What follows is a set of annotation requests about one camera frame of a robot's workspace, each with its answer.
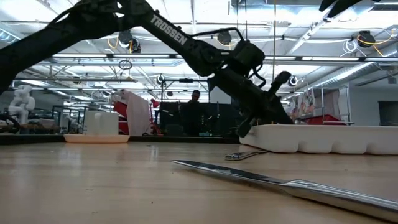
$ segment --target white robot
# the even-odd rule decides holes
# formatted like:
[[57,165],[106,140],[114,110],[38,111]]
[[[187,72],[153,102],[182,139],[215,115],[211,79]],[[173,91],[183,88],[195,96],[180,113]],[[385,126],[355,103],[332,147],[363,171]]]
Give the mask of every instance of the white robot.
[[35,108],[35,99],[30,96],[31,91],[32,87],[29,85],[18,86],[18,89],[14,91],[14,99],[8,107],[8,113],[11,116],[19,115],[19,124],[26,124],[29,111]]

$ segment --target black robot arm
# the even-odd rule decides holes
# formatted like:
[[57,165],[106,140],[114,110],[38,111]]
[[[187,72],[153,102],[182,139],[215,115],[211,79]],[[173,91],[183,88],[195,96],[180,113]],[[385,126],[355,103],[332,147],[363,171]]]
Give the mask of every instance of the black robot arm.
[[263,91],[253,84],[248,79],[249,72],[253,70],[258,75],[257,67],[262,65],[265,55],[250,41],[243,40],[237,28],[201,34],[236,30],[241,40],[234,50],[219,50],[204,41],[196,40],[195,36],[200,34],[188,35],[182,32],[180,27],[163,18],[145,0],[80,1],[43,30],[0,50],[0,71],[3,75],[0,88],[4,91],[18,72],[79,41],[98,39],[137,26],[145,28],[178,52],[198,75],[207,77],[214,74],[214,77],[208,79],[210,91],[217,86],[241,102],[248,114],[239,128],[241,137],[248,133],[255,118],[269,118],[281,124],[293,123],[284,111],[280,98],[275,95],[281,84],[289,79],[290,73],[282,72],[277,76],[269,91]]

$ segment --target wooden table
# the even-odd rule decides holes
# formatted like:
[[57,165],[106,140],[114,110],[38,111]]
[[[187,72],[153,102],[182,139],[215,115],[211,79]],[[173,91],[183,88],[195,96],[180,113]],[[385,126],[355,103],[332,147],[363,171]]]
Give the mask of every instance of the wooden table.
[[397,158],[263,154],[239,162],[230,144],[0,146],[2,223],[383,223],[192,172],[188,159],[398,200]]

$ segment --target white plastic tray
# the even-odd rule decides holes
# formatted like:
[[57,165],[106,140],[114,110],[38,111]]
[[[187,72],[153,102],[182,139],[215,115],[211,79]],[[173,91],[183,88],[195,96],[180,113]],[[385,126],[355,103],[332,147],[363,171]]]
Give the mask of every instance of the white plastic tray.
[[241,144],[272,152],[397,155],[398,127],[330,125],[253,126]]

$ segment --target man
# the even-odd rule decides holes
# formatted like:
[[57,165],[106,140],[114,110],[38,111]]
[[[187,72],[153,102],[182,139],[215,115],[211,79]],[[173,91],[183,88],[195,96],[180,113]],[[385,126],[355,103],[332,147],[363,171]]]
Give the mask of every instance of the man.
[[191,97],[192,99],[181,110],[184,132],[189,136],[199,136],[202,115],[208,114],[199,104],[199,90],[194,90]]

